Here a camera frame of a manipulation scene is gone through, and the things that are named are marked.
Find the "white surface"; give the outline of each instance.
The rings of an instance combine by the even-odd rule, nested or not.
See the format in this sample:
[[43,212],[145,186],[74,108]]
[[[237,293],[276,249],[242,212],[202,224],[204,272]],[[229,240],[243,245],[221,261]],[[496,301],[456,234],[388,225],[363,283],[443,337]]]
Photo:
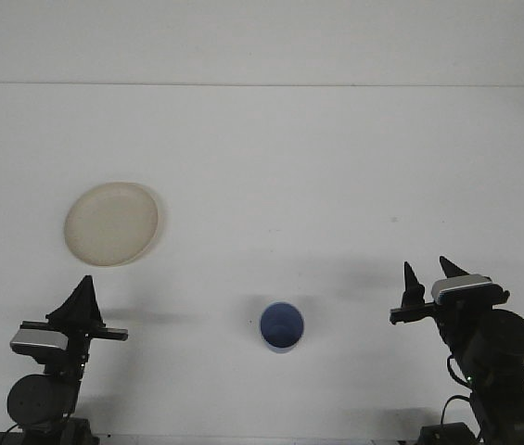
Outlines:
[[524,1],[0,2],[0,81],[524,85]]
[[[101,269],[62,224],[109,181],[156,190],[168,218],[145,257]],[[130,331],[93,343],[96,432],[415,437],[458,388],[434,324],[389,309],[403,261],[429,287],[440,254],[524,316],[524,88],[0,85],[0,427],[41,369],[8,341],[91,273]],[[289,354],[258,333],[275,300],[305,317]]]

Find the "cable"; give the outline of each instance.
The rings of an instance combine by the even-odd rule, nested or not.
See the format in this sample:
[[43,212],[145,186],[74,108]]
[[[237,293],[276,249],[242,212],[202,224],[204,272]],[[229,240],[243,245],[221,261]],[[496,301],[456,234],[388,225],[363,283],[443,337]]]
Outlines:
[[14,428],[16,428],[19,424],[14,424],[13,426],[11,426],[9,429],[7,429],[4,433],[2,433],[2,437],[0,438],[0,445],[2,445],[2,443],[4,442],[4,439],[6,438],[6,436],[8,435],[8,433],[10,431],[12,431]]
[[462,380],[457,376],[454,369],[451,367],[451,359],[454,357],[453,354],[451,354],[449,357],[447,357],[447,371],[449,371],[449,375],[455,382],[459,383],[462,387],[466,387],[468,389],[472,389],[472,387],[467,383],[467,381]]
[[469,403],[469,398],[460,394],[455,394],[454,396],[451,396],[449,399],[447,399],[441,413],[441,427],[443,427],[443,422],[445,421],[445,411],[447,411],[447,406],[449,406],[449,403],[452,401],[466,401]]
[[[466,396],[462,396],[461,394],[455,394],[454,396],[451,396],[447,401],[445,402],[445,405],[443,406],[443,411],[441,412],[441,421],[439,423],[441,427],[441,434],[445,436],[445,440],[447,440],[449,443],[452,443],[452,441],[449,439],[449,437],[445,434],[445,425],[443,422],[445,421],[445,412],[447,411],[447,407],[449,406],[449,403],[452,401],[466,401],[469,403],[469,398]],[[476,441],[474,442],[474,445],[479,444],[480,440],[482,439],[482,431],[478,433],[476,436]]]

